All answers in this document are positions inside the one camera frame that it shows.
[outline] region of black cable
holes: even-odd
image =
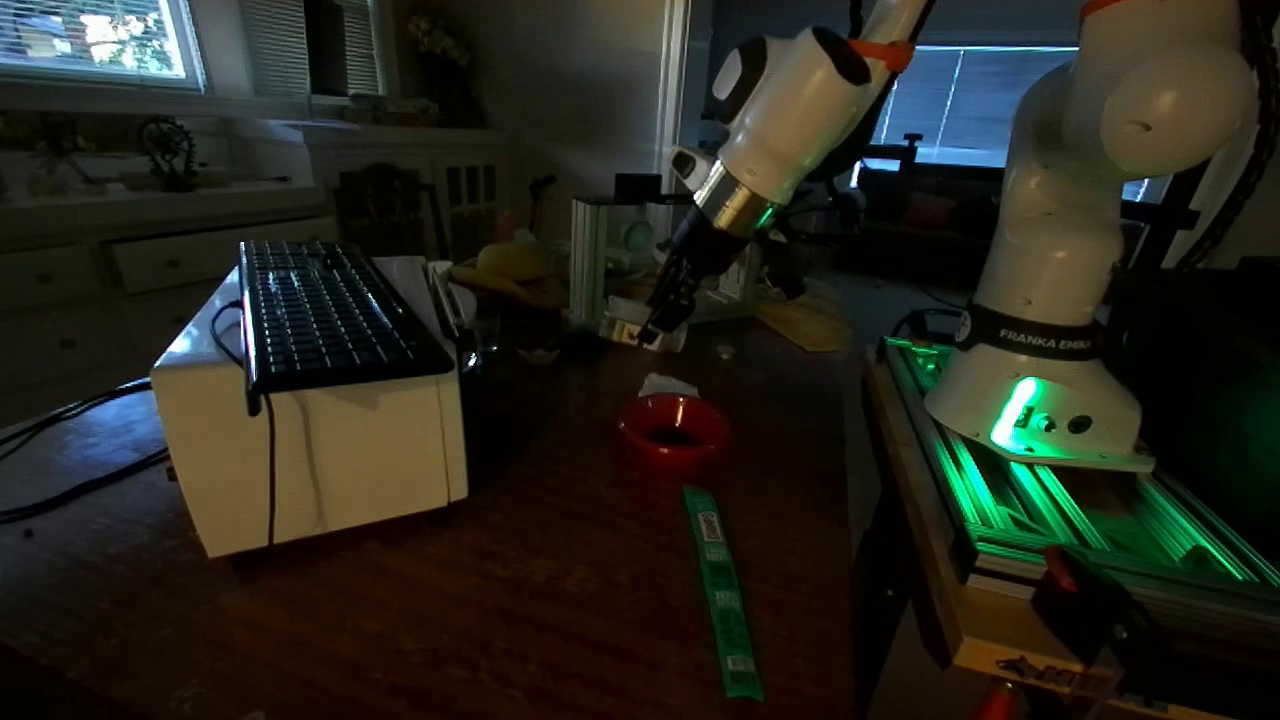
[[[117,397],[132,397],[132,391],[146,391],[146,390],[153,390],[153,382],[140,375],[140,382],[117,384],[107,391],[96,391],[86,399],[63,405],[63,410],[57,410],[48,415],[36,415],[30,425],[0,436],[0,444],[10,444],[10,450],[0,452],[0,461],[15,457],[19,450],[28,450],[40,433],[48,433],[57,425],[69,425],[69,421],[74,421],[74,415],[83,415],[83,413],[90,413],[90,410],[100,410],[100,405],[107,405]]]
[[[57,512],[57,510],[63,510],[63,504],[72,504],[80,496],[102,494],[102,489],[112,489],[112,486],[144,472],[144,470],[156,470],[164,461],[169,461],[169,450],[146,452],[146,457],[140,457],[140,461],[123,466],[123,470],[112,470],[102,475],[80,481],[80,486],[57,494],[57,496],[36,502],[36,504],[0,510],[0,526],[19,526],[19,522],[30,522],[30,517]]]
[[[153,390],[153,382],[129,382],[129,384],[117,384],[117,390],[96,391],[86,399],[63,405],[63,410],[57,410],[57,413],[8,433],[0,444],[10,444],[10,450],[2,450],[0,461],[15,457],[19,450],[28,450],[40,433],[48,433],[57,425],[69,425],[69,421],[74,421],[74,415],[83,415],[83,413],[90,413],[90,410],[100,410],[107,399],[137,397],[137,391],[146,391],[146,390]],[[112,486],[118,486],[118,481],[153,470],[153,466],[164,466],[164,461],[169,461],[169,450],[146,452],[146,457],[140,457],[140,461],[123,466],[123,470],[112,470],[102,475],[80,481],[80,486],[57,494],[57,496],[45,496],[45,502],[30,502],[30,504],[15,504],[15,510],[0,510],[0,526],[19,526],[19,522],[30,522],[30,517],[57,512],[57,510],[63,510],[63,504],[72,504],[80,496],[112,489]]]
[[[240,302],[221,306],[221,308],[213,311],[213,320],[206,320],[206,337],[213,337],[213,346],[217,346],[233,365],[243,367],[243,355],[240,355],[240,353],[223,341],[223,331],[217,328],[217,326],[223,320],[223,311],[243,311],[243,306],[240,306]]]
[[[910,331],[910,337],[927,337],[927,341],[939,341],[930,328],[927,328],[927,318],[963,318],[959,308],[910,308],[909,318],[899,318],[897,326],[890,326],[890,331],[889,337],[903,337],[903,331]]]
[[[275,550],[275,405],[270,391],[262,391],[269,405],[269,550]]]
[[[934,292],[934,287],[924,287],[924,283],[910,283],[919,296],[927,296],[927,302],[934,302],[944,311],[963,311],[963,302],[948,302],[944,292]]]

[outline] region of keyboard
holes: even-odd
[[[248,397],[450,372],[354,243],[240,242]]]

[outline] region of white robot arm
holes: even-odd
[[[774,64],[716,159],[676,159],[696,213],[648,296],[648,337],[683,326],[696,283],[865,122],[924,12],[927,0],[878,0],[865,40],[806,30],[766,44]],[[999,228],[927,397],[944,428],[1031,466],[1152,470],[1136,452],[1138,410],[1094,360],[1091,326],[1125,252],[1125,181],[1190,167],[1248,123],[1254,91],[1234,47],[1231,0],[1085,0],[1080,57],[1016,111]]]
[[[1148,472],[1138,405],[1094,348],[1118,190],[1206,159],[1254,90],[1227,0],[1089,0],[1080,57],[1016,111],[996,242],[927,413],[1013,461]]]

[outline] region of wooden table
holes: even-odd
[[[733,415],[706,489],[765,705],[720,694],[681,494],[619,457],[645,372]],[[464,504],[217,563],[156,470],[0,526],[0,639],[129,715],[852,715],[841,384],[755,326],[501,367]]]

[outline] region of yellow object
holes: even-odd
[[[448,281],[470,292],[508,296],[529,308],[569,306],[569,287],[535,242],[485,243],[470,263],[450,263]]]
[[[845,353],[852,341],[849,320],[815,296],[755,302],[755,320],[805,353]]]

